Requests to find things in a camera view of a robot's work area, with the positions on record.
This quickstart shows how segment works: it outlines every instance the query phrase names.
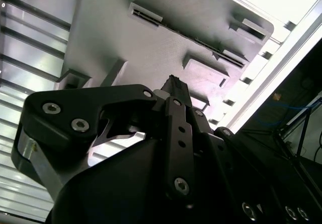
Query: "metal frame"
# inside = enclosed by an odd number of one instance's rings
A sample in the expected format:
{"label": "metal frame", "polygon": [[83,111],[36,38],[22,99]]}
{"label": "metal frame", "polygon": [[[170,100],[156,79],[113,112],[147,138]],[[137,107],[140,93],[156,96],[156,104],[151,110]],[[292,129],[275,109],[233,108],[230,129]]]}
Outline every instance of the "metal frame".
{"label": "metal frame", "polygon": [[[250,4],[247,0],[233,1],[265,19],[278,21],[268,17],[267,13]],[[317,0],[306,16],[294,27],[277,52],[270,57],[268,63],[246,89],[244,97],[239,99],[232,109],[225,114],[218,126],[226,126],[232,132],[237,132],[246,123],[276,87],[282,83],[322,38],[321,14],[322,1]]]}
{"label": "metal frame", "polygon": [[284,151],[287,152],[288,156],[292,156],[293,158],[299,158],[301,156],[301,151],[304,143],[304,138],[307,130],[307,126],[309,123],[309,119],[311,114],[314,112],[315,109],[317,109],[320,105],[322,105],[322,97],[319,97],[318,99],[314,100],[313,103],[310,103],[309,106],[314,105],[313,107],[308,107],[307,109],[300,112],[296,118],[293,118],[288,124],[286,124],[285,127],[282,129],[277,129],[275,132],[273,132],[273,137],[275,140],[278,141],[281,145],[285,146],[284,139],[295,129],[297,128],[302,122],[304,122],[299,145],[297,147],[296,155],[292,153],[287,147],[284,148]]}

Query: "screw head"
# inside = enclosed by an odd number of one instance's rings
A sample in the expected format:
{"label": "screw head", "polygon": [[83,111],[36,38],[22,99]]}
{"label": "screw head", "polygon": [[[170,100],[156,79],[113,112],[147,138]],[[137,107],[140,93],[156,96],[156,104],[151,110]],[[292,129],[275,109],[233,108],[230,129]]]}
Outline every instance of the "screw head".
{"label": "screw head", "polygon": [[297,215],[296,213],[288,206],[285,207],[285,210],[287,212],[287,214],[293,219],[293,220],[297,220]]}
{"label": "screw head", "polygon": [[77,118],[71,122],[71,127],[77,132],[86,132],[89,130],[90,125],[84,119]]}
{"label": "screw head", "polygon": [[152,94],[148,91],[143,91],[143,94],[145,94],[147,97],[152,97]]}
{"label": "screw head", "polygon": [[300,213],[301,217],[303,217],[305,220],[309,220],[308,215],[301,207],[298,207],[297,211],[298,213]]}
{"label": "screw head", "polygon": [[250,205],[248,205],[246,202],[244,202],[243,204],[241,204],[244,213],[252,220],[252,221],[256,221],[257,217],[256,214],[254,212],[254,210],[252,209],[252,207]]}
{"label": "screw head", "polygon": [[175,188],[183,195],[188,195],[190,191],[188,183],[182,178],[175,179]]}
{"label": "screw head", "polygon": [[196,110],[196,113],[197,113],[197,115],[198,115],[198,116],[200,116],[200,117],[202,117],[202,116],[203,116],[203,112],[202,112],[202,111],[200,111],[200,110]]}
{"label": "screw head", "polygon": [[177,99],[174,99],[173,102],[178,105],[178,106],[181,106],[181,102],[179,102]]}
{"label": "screw head", "polygon": [[42,106],[42,110],[47,114],[58,114],[61,108],[55,103],[46,103]]}
{"label": "screw head", "polygon": [[224,129],[223,130],[223,133],[226,134],[227,136],[230,136],[231,135],[230,132],[227,129]]}

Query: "blue cable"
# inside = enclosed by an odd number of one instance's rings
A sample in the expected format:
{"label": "blue cable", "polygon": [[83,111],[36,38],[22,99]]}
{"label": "blue cable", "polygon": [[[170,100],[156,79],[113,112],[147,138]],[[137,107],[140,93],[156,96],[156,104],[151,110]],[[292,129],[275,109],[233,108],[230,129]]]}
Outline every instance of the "blue cable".
{"label": "blue cable", "polygon": [[[275,102],[274,104],[270,104],[270,105],[276,105],[276,106],[280,106],[280,107],[286,107],[286,108],[289,108],[289,109],[294,109],[294,110],[303,110],[303,109],[307,109],[307,108],[311,108],[311,107],[315,107],[317,106],[318,104],[320,104],[321,100],[318,100],[317,102],[315,102],[314,104],[310,105],[310,106],[303,106],[303,107],[291,107],[291,106],[288,106],[286,104],[283,104],[283,103],[277,103]],[[270,127],[270,126],[275,126],[275,125],[278,125],[280,124],[283,120],[281,121],[278,121],[278,122],[272,122],[272,123],[267,123],[267,122],[263,122],[261,121],[260,119],[256,118],[256,120],[264,125],[264,126],[267,126],[267,127]]]}
{"label": "blue cable", "polygon": [[306,108],[315,107],[319,103],[320,103],[320,101],[317,101],[317,102],[315,102],[314,104],[312,104],[310,106],[302,106],[302,107],[291,107],[289,105],[286,105],[286,104],[283,104],[283,103],[278,103],[278,102],[270,103],[269,105],[275,105],[277,107],[286,107],[286,108],[295,109],[295,110],[303,110],[303,109],[306,109]]}

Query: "mounting hole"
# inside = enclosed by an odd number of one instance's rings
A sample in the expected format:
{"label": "mounting hole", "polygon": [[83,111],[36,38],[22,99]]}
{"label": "mounting hole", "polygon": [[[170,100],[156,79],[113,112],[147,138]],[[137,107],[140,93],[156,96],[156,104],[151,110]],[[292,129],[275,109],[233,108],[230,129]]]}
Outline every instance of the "mounting hole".
{"label": "mounting hole", "polygon": [[178,105],[178,106],[181,106],[181,102],[179,102],[177,99],[174,99],[173,102]]}
{"label": "mounting hole", "polygon": [[183,127],[179,127],[180,132],[186,132],[186,130]]}
{"label": "mounting hole", "polygon": [[147,97],[152,97],[152,94],[148,91],[143,91],[143,94],[145,94]]}
{"label": "mounting hole", "polygon": [[231,164],[230,164],[229,162],[226,162],[226,163],[225,163],[225,165],[226,165],[226,167],[227,167],[228,169],[232,170],[232,166],[231,166]]}
{"label": "mounting hole", "polygon": [[186,147],[186,144],[185,144],[184,142],[179,141],[178,143],[179,143],[179,146],[180,146],[180,147]]}

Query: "black cable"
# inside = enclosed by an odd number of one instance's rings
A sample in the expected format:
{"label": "black cable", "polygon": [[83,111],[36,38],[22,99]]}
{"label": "black cable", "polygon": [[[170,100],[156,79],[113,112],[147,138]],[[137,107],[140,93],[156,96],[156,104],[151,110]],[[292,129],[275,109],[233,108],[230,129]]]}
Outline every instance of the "black cable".
{"label": "black cable", "polygon": [[314,161],[314,162],[315,162],[315,159],[316,159],[317,152],[318,152],[320,149],[322,149],[321,138],[322,138],[322,131],[321,131],[321,133],[320,133],[320,138],[318,139],[319,147],[317,148],[317,150],[315,151],[315,154],[314,154],[314,159],[313,159],[313,161]]}

